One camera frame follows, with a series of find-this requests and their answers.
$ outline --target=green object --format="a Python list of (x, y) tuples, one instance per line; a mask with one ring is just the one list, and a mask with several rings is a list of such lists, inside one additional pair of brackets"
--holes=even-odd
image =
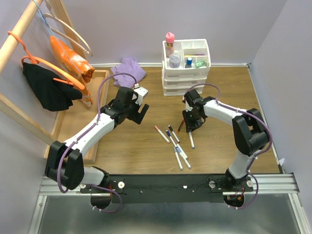
[(198, 67), (202, 67), (202, 66), (207, 66), (208, 65), (208, 62), (206, 60), (204, 61), (199, 61), (199, 62), (196, 62), (195, 63), (195, 67), (198, 68)]

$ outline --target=white hanger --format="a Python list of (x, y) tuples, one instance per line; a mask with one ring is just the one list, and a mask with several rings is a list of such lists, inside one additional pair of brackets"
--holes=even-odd
[(74, 43), (76, 46), (78, 46), (80, 49), (82, 49), (82, 50), (83, 50), (85, 53), (87, 53), (89, 56), (91, 56), (91, 57), (93, 56), (92, 50), (91, 50), (91, 48), (89, 47), (88, 43), (87, 43), (87, 42), (82, 38), (82, 36), (80, 36), (71, 26), (69, 26), (67, 23), (65, 23), (64, 21), (60, 20), (59, 18), (52, 16), (52, 15), (49, 14), (49, 13), (45, 13), (45, 14), (43, 14), (43, 16), (44, 16), (45, 18), (51, 18), (51, 19), (53, 19), (53, 20), (59, 22), (60, 24), (63, 24), (65, 27), (67, 27), (69, 30), (71, 30), (71, 31), (85, 44), (85, 46), (87, 47), (88, 50), (86, 50), (82, 45), (80, 45), (80, 44), (79, 44), (78, 42), (76, 42), (75, 40), (71, 39), (69, 36), (67, 36), (67, 35), (65, 35), (65, 34), (63, 34), (63, 33), (61, 33), (60, 31), (58, 31), (58, 30), (56, 30), (56, 29), (54, 29), (54, 28), (51, 28), (51, 30), (52, 30), (53, 32), (55, 32), (56, 34), (58, 34), (58, 35), (60, 35), (60, 36), (62, 36), (62, 37), (64, 37), (64, 38), (70, 40), (72, 43)]

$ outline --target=white marker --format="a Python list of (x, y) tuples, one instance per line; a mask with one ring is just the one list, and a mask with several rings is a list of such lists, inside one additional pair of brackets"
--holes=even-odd
[[(176, 150), (179, 152), (180, 155), (182, 154), (179, 148), (177, 148)], [(188, 162), (183, 156), (181, 156), (181, 158), (183, 159), (183, 161), (185, 162), (185, 164), (187, 165), (187, 167), (188, 167), (189, 169), (191, 169), (192, 167), (191, 167), (191, 165), (189, 164), (189, 162)]]
[(174, 132), (174, 130), (172, 129), (172, 127), (171, 127), (170, 125), (168, 125), (168, 128), (170, 129), (170, 131), (172, 132), (172, 134), (175, 136), (176, 141), (177, 141), (178, 143), (180, 143), (180, 140), (179, 140), (179, 138), (177, 138), (177, 135), (176, 135), (176, 133)]
[(175, 141), (172, 139), (172, 136), (170, 135), (170, 133), (169, 133), (168, 130), (166, 130), (166, 133), (167, 133), (168, 137), (170, 138), (172, 144), (173, 144), (175, 147), (177, 147)]
[(180, 168), (181, 171), (183, 171), (183, 167), (182, 167), (179, 155), (177, 154), (177, 151), (176, 151), (175, 147), (174, 147), (174, 152), (175, 152), (175, 157), (176, 157), (177, 163), (179, 164), (179, 168)]
[(185, 159), (188, 159), (186, 153), (182, 150), (182, 147), (181, 147), (179, 144), (176, 144), (176, 146), (180, 149), (181, 153), (183, 154), (183, 157), (184, 157)]
[(192, 133), (191, 132), (189, 132), (189, 137), (190, 137), (192, 149), (195, 149), (194, 141), (193, 141), (193, 137), (192, 137)]
[(154, 128), (156, 129), (156, 131), (159, 132), (159, 134), (162, 136), (162, 138), (165, 139), (166, 142), (170, 143), (170, 141), (168, 140), (168, 138), (159, 130), (159, 128), (157, 128), (157, 126), (155, 125)]

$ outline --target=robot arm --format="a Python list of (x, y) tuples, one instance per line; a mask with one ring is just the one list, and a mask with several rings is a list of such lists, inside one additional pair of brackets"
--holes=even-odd
[(75, 189), (80, 184), (93, 184), (105, 187), (108, 174), (99, 168), (83, 167), (83, 158), (95, 143), (121, 124), (126, 118), (140, 124), (149, 108), (145, 104), (141, 112), (138, 112), (147, 94), (148, 90), (143, 87), (136, 87), (134, 90), (120, 87), (116, 98), (100, 109), (99, 118), (97, 115), (79, 133), (64, 143), (55, 141), (50, 146), (45, 175), (57, 181), (57, 171), (61, 156), (72, 142), (75, 142), (66, 155), (67, 161), (64, 161), (62, 164), (62, 186), (70, 190)]
[[(247, 171), (257, 154), (269, 141), (265, 128), (254, 118), (233, 111), (231, 106), (216, 101), (213, 97), (202, 98), (196, 90), (184, 95), (186, 110), (182, 112), (186, 131), (194, 131), (202, 126), (202, 120), (215, 117), (233, 127), (235, 144), (238, 149), (233, 164), (225, 173), (225, 186), (232, 190), (240, 186), (247, 177)], [(242, 110), (262, 120), (257, 109)]]

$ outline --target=screw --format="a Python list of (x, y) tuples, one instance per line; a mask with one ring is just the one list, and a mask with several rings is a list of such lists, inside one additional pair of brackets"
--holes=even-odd
[(118, 187), (120, 188), (120, 189), (123, 189), (124, 187), (125, 187), (125, 183), (124, 182), (119, 182), (118, 183)]
[(254, 186), (254, 183), (251, 180), (248, 180), (247, 186), (251, 188), (252, 186)]
[(215, 182), (214, 181), (210, 181), (209, 182), (209, 187), (213, 189), (215, 187)]

